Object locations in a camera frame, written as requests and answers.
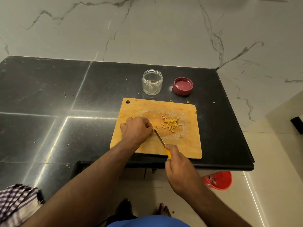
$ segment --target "jar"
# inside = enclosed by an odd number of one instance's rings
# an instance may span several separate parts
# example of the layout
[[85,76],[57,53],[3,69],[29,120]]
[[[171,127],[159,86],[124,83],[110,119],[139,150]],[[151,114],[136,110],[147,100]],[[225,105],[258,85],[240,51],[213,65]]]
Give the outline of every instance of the jar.
[[142,77],[143,91],[148,95],[156,95],[162,87],[162,73],[157,70],[147,70]]

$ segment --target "black countertop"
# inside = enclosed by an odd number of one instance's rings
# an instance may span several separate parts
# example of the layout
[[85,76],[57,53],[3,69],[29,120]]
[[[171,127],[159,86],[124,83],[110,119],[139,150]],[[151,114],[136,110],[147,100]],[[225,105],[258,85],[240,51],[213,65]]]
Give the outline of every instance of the black countertop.
[[[162,89],[154,97],[142,90],[142,75],[148,69],[163,74]],[[172,92],[180,76],[194,83],[189,96]],[[124,97],[189,100],[197,109],[203,155],[191,160],[195,167],[253,170],[247,143],[214,69],[8,57],[0,64],[0,180],[3,172],[7,178],[9,168],[14,168],[15,183],[31,178],[37,186],[55,169],[70,173],[78,160],[97,160],[109,149]],[[135,153],[128,167],[163,168],[165,160]],[[1,182],[0,189],[9,185]]]

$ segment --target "person's left hand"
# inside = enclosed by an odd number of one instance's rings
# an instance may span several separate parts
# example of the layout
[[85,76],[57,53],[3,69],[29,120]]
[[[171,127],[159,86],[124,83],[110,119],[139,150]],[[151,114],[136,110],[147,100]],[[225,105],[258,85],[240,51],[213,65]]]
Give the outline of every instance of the person's left hand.
[[122,140],[137,148],[146,141],[152,133],[152,124],[144,117],[129,117],[126,123],[121,123]]

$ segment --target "jar rim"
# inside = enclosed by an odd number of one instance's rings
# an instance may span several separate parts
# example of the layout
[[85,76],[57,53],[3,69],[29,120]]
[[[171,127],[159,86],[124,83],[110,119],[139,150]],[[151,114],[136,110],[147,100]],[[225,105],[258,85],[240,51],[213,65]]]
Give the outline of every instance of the jar rim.
[[[155,81],[155,82],[152,82],[152,81],[146,80],[145,76],[146,76],[147,74],[150,74],[150,73],[155,73],[155,74],[159,75],[159,76],[161,77],[161,79],[160,79],[160,80],[158,80],[158,81]],[[142,79],[143,79],[143,81],[144,81],[144,82],[146,82],[146,83],[148,83],[148,84],[157,85],[157,84],[159,84],[159,83],[161,83],[161,82],[162,82],[162,80],[163,80],[163,76],[162,76],[162,73],[161,73],[161,72],[159,72],[158,70],[155,70],[155,69],[149,69],[149,70],[147,70],[147,71],[145,71],[145,72],[143,73],[143,77],[142,77]]]

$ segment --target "marble wall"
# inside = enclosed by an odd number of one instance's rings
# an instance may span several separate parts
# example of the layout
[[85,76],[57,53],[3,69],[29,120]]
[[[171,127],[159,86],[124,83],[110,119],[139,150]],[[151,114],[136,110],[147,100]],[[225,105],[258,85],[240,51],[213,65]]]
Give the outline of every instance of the marble wall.
[[0,59],[219,67],[243,130],[303,90],[303,0],[0,2]]

